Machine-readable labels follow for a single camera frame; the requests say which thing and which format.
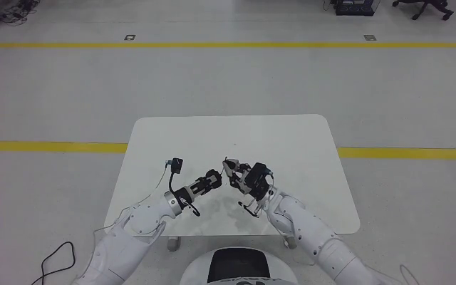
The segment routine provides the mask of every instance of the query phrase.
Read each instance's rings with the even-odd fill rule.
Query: table leg
[[[294,237],[293,236],[286,236],[285,237],[285,240],[286,242],[288,242],[288,248],[289,249],[295,249],[297,247],[296,245],[296,240],[294,240]]]
[[[180,237],[168,237],[168,250],[175,252],[180,247]]]

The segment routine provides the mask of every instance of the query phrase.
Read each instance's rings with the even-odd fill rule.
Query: robotic hand
[[[280,232],[294,236],[296,243],[339,285],[398,284],[395,279],[366,266],[321,219],[306,209],[301,201],[269,185],[273,173],[266,165],[253,167],[238,160],[225,159],[223,168],[231,186],[254,199],[239,204],[250,215],[258,217],[265,211],[268,220]],[[256,201],[256,209],[249,207]]]
[[[172,176],[180,173],[182,160],[175,158],[169,164]],[[128,208],[124,216],[119,217],[108,234],[98,242],[87,270],[73,285],[122,284],[136,270],[150,246],[165,230],[166,222],[162,218],[168,216],[175,219],[186,207],[192,207],[199,216],[192,203],[198,196],[220,187],[222,176],[217,171],[210,170],[195,183],[177,191],[172,191],[171,181],[172,179],[170,191],[163,195],[158,206],[136,204]],[[147,241],[141,241],[125,231],[127,223],[138,235],[153,235],[147,237]]]

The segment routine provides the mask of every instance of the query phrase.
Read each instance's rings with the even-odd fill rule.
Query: black cable
[[[56,252],[58,252],[58,250],[63,247],[65,244],[70,244],[71,245],[71,254],[73,255],[73,263],[66,267],[66,268],[62,268],[62,269],[59,269],[59,270],[55,270],[55,271],[52,271],[52,272],[49,272],[49,273],[46,273],[44,274],[44,262],[46,262],[46,260],[48,260],[50,257],[52,257]],[[74,264],[76,263],[76,258],[75,258],[75,255],[74,255],[74,245],[73,245],[73,242],[64,242],[62,243],[53,253],[49,254],[48,257],[46,257],[43,262],[41,262],[41,277],[38,278],[37,280],[35,280],[31,285],[34,285],[39,279],[41,279],[41,285],[44,285],[44,277],[48,276],[48,275],[51,275],[51,274],[54,274],[54,273],[57,273],[57,272],[60,272],[60,271],[64,271],[64,270],[67,270],[67,269],[70,269],[71,267],[74,266]]]
[[[170,181],[168,182],[168,187],[170,188],[170,192],[172,194],[174,194],[174,191],[172,191],[172,186],[171,186],[171,182],[172,182],[172,178],[174,177],[174,173],[171,172],[171,176],[170,176]]]

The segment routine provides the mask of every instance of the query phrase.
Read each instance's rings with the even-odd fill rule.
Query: white cable
[[[160,178],[160,181],[158,181],[157,186],[155,186],[155,190],[158,188],[158,186],[159,186],[160,183],[162,182],[163,177],[165,176],[166,168],[167,168],[167,165],[165,165],[165,170],[163,170],[162,177]],[[79,279],[79,278],[81,278],[82,276],[84,276],[84,274],[86,274],[86,272],[87,272],[87,270],[88,270],[88,267],[90,266],[90,263],[92,262],[93,255],[95,254],[96,243],[97,243],[97,242],[96,242],[95,233],[98,232],[98,231],[100,231],[100,230],[102,230],[102,229],[107,229],[107,228],[110,228],[110,227],[112,227],[113,225],[117,224],[117,223],[120,221],[120,218],[122,217],[123,211],[125,211],[126,209],[130,209],[131,207],[133,207],[133,206],[135,206],[135,205],[137,205],[137,204],[140,204],[140,203],[144,202],[148,197],[150,197],[150,195],[151,195],[151,194],[149,194],[146,198],[142,199],[141,201],[136,202],[135,204],[132,204],[132,205],[130,205],[130,206],[128,206],[128,207],[123,208],[123,209],[120,211],[119,217],[118,217],[117,219],[115,219],[114,222],[113,222],[112,224],[110,224],[109,226],[101,227],[100,229],[96,229],[96,230],[94,230],[94,231],[92,232],[92,235],[93,235],[93,250],[92,250],[92,256],[90,257],[90,260],[89,260],[89,262],[88,262],[88,264],[87,264],[87,267],[85,268],[84,272],[83,272],[81,275],[76,276],[76,278],[75,278],[73,281],[75,281],[76,279]]]

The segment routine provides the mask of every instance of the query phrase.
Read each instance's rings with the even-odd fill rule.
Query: yellow floor line
[[[111,142],[14,142],[0,141],[2,152],[98,152],[125,153],[127,143]],[[456,160],[453,148],[339,147],[340,158],[406,160]]]
[[[454,148],[339,147],[337,151],[340,158],[456,160]]]
[[[169,42],[0,43],[0,48],[456,48],[456,43],[380,42]]]
[[[14,142],[0,141],[3,152],[101,152],[125,153],[127,143],[111,142]]]

